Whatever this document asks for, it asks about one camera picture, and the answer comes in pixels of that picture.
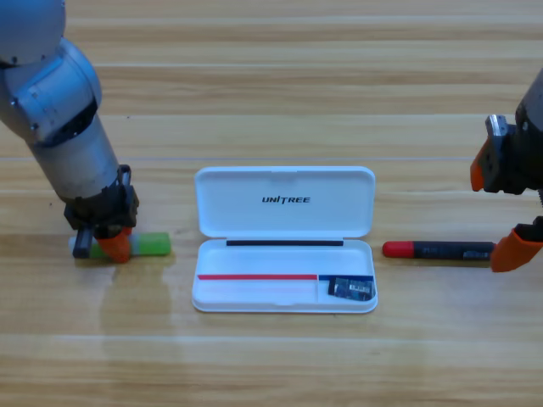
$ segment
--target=green marker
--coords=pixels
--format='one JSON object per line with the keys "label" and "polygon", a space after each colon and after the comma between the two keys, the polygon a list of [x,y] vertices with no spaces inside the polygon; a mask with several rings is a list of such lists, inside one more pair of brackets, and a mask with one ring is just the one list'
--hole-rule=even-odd
{"label": "green marker", "polygon": [[[171,252],[171,241],[168,233],[132,233],[128,237],[130,242],[130,255],[136,256],[167,256]],[[70,238],[70,251],[74,250],[76,238]],[[107,259],[98,242],[93,239],[89,259]]]}

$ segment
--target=red marker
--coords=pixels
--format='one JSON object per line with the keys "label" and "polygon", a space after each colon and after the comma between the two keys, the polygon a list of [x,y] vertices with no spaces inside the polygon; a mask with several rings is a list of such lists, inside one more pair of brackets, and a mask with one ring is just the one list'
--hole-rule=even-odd
{"label": "red marker", "polygon": [[401,259],[490,260],[492,242],[386,242],[383,254]]}

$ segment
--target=marker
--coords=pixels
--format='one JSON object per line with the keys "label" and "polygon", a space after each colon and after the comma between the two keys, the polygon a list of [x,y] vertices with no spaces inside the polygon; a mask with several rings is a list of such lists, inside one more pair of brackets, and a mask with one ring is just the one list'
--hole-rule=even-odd
{"label": "marker", "polygon": [[399,259],[490,260],[493,242],[386,242],[385,257]]}
{"label": "marker", "polygon": [[[168,233],[132,233],[128,237],[130,255],[134,256],[167,256],[171,251],[170,235]],[[76,238],[69,240],[70,250],[74,249]],[[92,240],[89,259],[107,259],[108,256],[98,246],[96,239]]]}

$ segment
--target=wooden table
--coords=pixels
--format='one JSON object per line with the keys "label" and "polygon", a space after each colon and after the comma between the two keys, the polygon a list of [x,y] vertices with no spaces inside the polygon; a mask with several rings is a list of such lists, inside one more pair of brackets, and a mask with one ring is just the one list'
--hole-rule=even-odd
{"label": "wooden table", "polygon": [[[484,118],[543,66],[540,0],[71,0],[101,114],[168,259],[75,264],[24,143],[0,128],[0,405],[541,406],[543,262],[393,261],[389,239],[497,241],[533,193],[470,191]],[[191,305],[193,175],[355,164],[378,179],[370,315]]]}

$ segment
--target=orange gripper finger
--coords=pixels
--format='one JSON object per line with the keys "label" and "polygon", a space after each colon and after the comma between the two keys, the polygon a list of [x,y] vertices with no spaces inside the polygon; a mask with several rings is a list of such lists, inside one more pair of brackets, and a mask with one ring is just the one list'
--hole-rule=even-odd
{"label": "orange gripper finger", "polygon": [[530,262],[543,248],[543,242],[528,242],[523,240],[513,229],[508,237],[497,244],[490,256],[492,271],[501,273],[515,270]]}
{"label": "orange gripper finger", "polygon": [[481,164],[479,163],[481,157],[484,153],[486,153],[487,147],[489,146],[489,140],[487,139],[484,143],[483,147],[479,151],[479,154],[477,154],[477,157],[472,163],[472,166],[470,167],[471,172],[471,181],[472,181],[472,189],[475,192],[480,191],[484,188],[484,177],[483,177],[483,167],[481,167]]}
{"label": "orange gripper finger", "polygon": [[98,239],[98,244],[115,263],[126,263],[130,259],[130,242],[126,231],[110,239]]}

